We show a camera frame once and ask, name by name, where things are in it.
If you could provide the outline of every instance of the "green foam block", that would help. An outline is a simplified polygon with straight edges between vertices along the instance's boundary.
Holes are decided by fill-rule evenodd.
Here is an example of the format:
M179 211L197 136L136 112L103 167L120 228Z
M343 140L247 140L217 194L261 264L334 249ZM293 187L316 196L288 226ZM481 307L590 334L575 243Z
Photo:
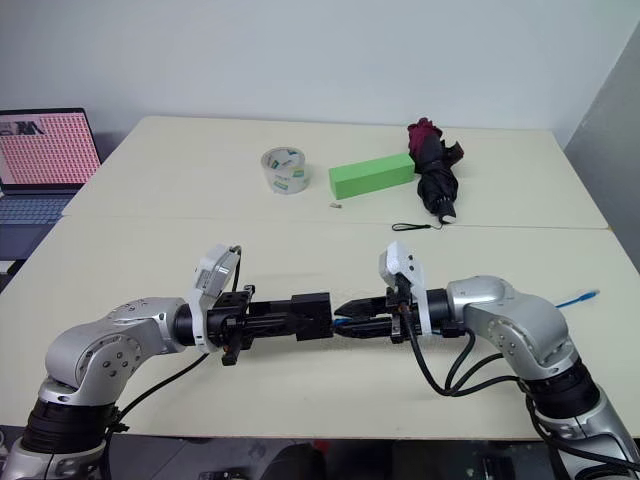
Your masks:
M407 153L375 158L329 169L336 199L354 197L413 180L413 160Z

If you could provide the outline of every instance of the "packing tape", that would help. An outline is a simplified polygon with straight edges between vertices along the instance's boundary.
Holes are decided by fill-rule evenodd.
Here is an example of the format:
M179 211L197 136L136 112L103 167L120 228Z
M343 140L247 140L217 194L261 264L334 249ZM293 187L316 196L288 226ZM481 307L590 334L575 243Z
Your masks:
M262 155L260 160L267 182L276 193L291 195L307 188L309 169L304 166L304 153L297 148L278 147Z

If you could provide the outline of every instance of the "white table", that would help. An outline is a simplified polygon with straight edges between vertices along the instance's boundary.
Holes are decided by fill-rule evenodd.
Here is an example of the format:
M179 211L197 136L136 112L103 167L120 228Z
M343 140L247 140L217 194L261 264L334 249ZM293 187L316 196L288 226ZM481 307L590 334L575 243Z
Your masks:
M199 257L217 242L243 246L241 284L255 299L330 291L334 308L381 295L378 254L394 240L413 249L428 287L485 273L561 301L599 288L564 312L573 339L631 433L640 435L640 353L633 302L640 278L608 230L451 228L397 234L382 225L157 218L64 218L0 295L0 424L23 425L55 336L144 296L186 293ZM426 342L438 378L463 339ZM472 360L493 353L479 340ZM156 357L130 380L119 404L195 357ZM496 362L483 377L508 372ZM410 348L388 340L296 343L258 339L238 365L214 354L135 409L132 431L165 435L389 438L534 438L522 394L500 385L466 398L438 397Z
M541 130L445 129L466 154L459 225L605 228L553 136ZM319 222L427 223L413 183L334 202L328 168L407 151L405 127L147 117L76 195L65 215ZM273 194L259 161L279 146L300 148L308 189Z

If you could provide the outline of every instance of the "folded umbrella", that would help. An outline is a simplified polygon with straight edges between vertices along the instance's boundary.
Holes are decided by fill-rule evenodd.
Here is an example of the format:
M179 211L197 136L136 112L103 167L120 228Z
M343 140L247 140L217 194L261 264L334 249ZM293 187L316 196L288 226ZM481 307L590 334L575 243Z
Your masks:
M415 163L415 172L421 175L418 195L440 223L453 223L456 220L453 202L458 196L458 180L451 167L464 156L464 151L458 142L452 147L445 147L444 140L440 140L442 130L427 118L409 125L408 130L409 155Z

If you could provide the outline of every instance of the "floor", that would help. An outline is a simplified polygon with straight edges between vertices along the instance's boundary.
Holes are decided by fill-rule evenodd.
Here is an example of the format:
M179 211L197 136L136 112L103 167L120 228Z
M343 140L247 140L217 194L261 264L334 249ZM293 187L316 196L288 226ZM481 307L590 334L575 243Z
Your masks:
M11 445L22 429L2 426ZM283 448L308 443L301 439L214 438L183 439L118 435L112 446L114 480L203 480L207 472L233 470L259 480ZM553 478L546 448L539 442L329 440L328 480L533 480ZM483 463L496 459L512 463L493 477Z

